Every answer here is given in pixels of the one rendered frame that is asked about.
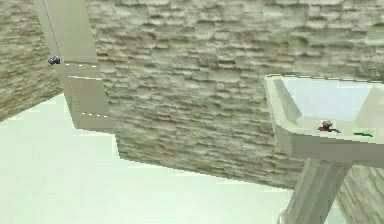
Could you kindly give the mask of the pale room door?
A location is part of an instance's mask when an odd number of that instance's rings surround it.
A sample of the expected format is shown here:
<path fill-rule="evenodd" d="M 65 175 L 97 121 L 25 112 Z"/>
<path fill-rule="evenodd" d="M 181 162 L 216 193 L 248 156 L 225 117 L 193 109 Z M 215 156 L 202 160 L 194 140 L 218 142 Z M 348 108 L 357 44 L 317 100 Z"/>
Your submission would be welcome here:
<path fill-rule="evenodd" d="M 33 0 L 75 128 L 113 131 L 85 0 Z"/>

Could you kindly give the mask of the dark red sink tap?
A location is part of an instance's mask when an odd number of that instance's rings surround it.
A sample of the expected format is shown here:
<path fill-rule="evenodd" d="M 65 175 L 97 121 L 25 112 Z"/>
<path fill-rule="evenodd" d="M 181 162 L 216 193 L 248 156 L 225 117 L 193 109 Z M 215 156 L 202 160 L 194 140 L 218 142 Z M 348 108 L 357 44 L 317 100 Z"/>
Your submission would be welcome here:
<path fill-rule="evenodd" d="M 326 132 L 336 132 L 339 133 L 339 130 L 334 129 L 332 127 L 333 123 L 331 121 L 323 121 L 322 125 L 318 128 L 319 131 L 326 131 Z"/>

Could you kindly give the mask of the white pedestal sink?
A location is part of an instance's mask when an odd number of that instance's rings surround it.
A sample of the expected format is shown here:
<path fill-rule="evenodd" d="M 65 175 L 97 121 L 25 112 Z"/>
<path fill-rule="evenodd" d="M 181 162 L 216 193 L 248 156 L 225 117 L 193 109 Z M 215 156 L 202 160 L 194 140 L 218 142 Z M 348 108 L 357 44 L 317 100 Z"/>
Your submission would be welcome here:
<path fill-rule="evenodd" d="M 324 224 L 352 166 L 384 168 L 384 82 L 270 74 L 265 91 L 276 145 L 305 160 L 277 224 Z"/>

